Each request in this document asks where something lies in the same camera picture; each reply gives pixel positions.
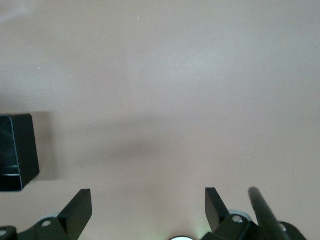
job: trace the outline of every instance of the beige tabletop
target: beige tabletop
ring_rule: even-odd
[[[320,233],[320,1],[0,0],[0,113],[40,175],[0,194],[24,231],[91,189],[81,240],[201,239],[205,188]]]

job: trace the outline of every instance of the gray surface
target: gray surface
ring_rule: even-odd
[[[31,112],[23,231],[90,188],[80,239],[197,239],[205,187],[319,235],[320,1],[0,1],[0,113]]]

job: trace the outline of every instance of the black mechanical part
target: black mechanical part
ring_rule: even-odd
[[[82,189],[57,217],[43,219],[19,234],[13,226],[0,227],[0,240],[77,240],[91,216],[91,191]]]
[[[18,192],[38,174],[32,116],[0,116],[0,192]]]
[[[257,188],[250,188],[249,196],[259,226],[244,216],[229,214],[217,190],[206,188],[205,213],[212,232],[202,240],[306,240],[296,227],[276,220]]]

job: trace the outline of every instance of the bolt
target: bolt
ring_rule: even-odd
[[[7,230],[0,230],[0,237],[6,235],[7,233]]]
[[[286,232],[286,231],[287,231],[287,229],[286,229],[285,225],[283,225],[282,223],[280,223],[280,228],[281,228],[281,229],[282,229],[282,231],[284,231],[284,232]]]
[[[244,221],[242,220],[242,217],[240,217],[239,215],[235,215],[233,216],[232,220],[237,223],[237,224],[242,224]]]
[[[49,225],[51,225],[51,221],[50,221],[50,220],[47,220],[47,221],[44,221],[44,222],[41,224],[41,227],[45,228],[45,227],[48,227]]]

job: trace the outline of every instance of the black container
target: black container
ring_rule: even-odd
[[[0,115],[0,192],[18,192],[38,174],[32,116]]]

